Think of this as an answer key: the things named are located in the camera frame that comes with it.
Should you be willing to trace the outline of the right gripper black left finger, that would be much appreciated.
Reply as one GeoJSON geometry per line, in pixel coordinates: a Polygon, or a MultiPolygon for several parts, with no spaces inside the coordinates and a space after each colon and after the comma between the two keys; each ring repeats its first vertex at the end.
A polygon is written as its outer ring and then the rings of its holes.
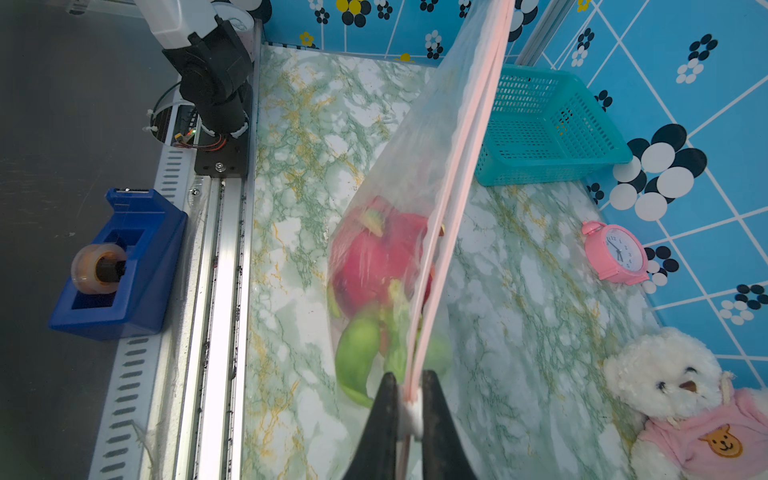
{"type": "Polygon", "coordinates": [[[386,373],[380,382],[344,480],[393,480],[396,476],[400,394],[396,377],[386,373]]]}

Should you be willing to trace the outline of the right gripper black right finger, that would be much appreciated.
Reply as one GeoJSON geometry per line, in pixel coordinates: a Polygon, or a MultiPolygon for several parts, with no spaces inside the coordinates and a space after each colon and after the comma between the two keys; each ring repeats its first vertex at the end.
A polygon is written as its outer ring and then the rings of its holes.
{"type": "Polygon", "coordinates": [[[421,391],[423,478],[476,479],[435,371],[422,372],[421,391]]]}

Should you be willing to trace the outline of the clear zip-top plastic bag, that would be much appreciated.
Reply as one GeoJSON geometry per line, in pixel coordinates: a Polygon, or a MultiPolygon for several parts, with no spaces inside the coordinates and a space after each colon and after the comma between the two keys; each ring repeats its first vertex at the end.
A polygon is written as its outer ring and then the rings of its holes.
{"type": "Polygon", "coordinates": [[[377,196],[428,220],[410,303],[406,376],[399,382],[400,432],[423,434],[421,376],[439,350],[431,340],[503,66],[510,1],[476,1],[447,56],[385,146],[339,221],[377,196]]]}

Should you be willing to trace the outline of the pink dragon fruit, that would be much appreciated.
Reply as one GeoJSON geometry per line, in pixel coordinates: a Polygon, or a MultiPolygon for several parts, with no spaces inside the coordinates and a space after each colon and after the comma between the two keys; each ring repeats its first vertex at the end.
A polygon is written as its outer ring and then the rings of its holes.
{"type": "Polygon", "coordinates": [[[380,364],[406,376],[410,303],[420,274],[428,220],[377,196],[354,207],[331,244],[327,304],[341,392],[369,408],[369,377],[380,364]]]}

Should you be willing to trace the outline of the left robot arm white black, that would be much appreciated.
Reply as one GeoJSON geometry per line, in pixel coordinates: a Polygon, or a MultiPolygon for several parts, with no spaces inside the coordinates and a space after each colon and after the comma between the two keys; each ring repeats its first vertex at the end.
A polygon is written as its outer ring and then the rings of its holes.
{"type": "Polygon", "coordinates": [[[244,88],[251,57],[211,1],[137,1],[163,55],[181,75],[181,96],[208,132],[233,138],[249,127],[244,88]]]}

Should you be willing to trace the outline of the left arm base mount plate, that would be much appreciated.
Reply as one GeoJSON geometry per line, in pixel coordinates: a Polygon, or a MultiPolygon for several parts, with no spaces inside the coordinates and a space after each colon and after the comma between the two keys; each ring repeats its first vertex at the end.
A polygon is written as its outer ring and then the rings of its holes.
{"type": "Polygon", "coordinates": [[[225,104],[195,105],[200,118],[194,170],[213,178],[242,178],[246,174],[253,121],[250,85],[241,86],[225,104]]]}

